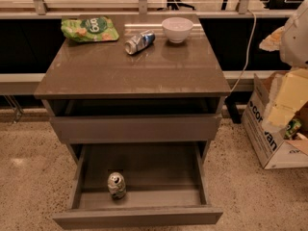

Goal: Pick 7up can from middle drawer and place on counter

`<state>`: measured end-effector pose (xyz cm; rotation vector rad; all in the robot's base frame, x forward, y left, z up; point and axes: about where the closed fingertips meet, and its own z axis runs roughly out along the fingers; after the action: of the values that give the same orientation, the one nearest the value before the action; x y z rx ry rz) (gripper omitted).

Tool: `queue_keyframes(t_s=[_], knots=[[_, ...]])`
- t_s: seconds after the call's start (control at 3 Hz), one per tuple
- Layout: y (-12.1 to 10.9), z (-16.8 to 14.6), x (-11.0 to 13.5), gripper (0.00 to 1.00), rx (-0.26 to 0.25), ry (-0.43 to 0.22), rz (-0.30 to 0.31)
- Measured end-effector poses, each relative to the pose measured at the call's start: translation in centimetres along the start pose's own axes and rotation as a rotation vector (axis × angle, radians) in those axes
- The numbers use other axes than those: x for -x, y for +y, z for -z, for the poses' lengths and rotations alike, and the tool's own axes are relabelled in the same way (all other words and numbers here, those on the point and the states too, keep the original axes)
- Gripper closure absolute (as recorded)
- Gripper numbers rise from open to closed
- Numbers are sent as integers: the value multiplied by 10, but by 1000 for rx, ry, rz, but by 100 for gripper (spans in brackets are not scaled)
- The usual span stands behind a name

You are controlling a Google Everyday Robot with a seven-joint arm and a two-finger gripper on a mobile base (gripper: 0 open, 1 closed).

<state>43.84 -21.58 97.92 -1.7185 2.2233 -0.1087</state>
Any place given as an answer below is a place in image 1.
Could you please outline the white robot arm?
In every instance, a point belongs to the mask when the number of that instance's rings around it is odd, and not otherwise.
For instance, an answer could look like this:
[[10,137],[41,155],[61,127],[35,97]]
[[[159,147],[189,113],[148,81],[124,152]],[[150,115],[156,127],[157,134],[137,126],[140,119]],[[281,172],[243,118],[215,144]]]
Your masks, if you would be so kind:
[[280,59],[291,69],[275,75],[269,91],[262,127],[270,132],[285,129],[308,102],[308,0],[287,20],[281,35]]

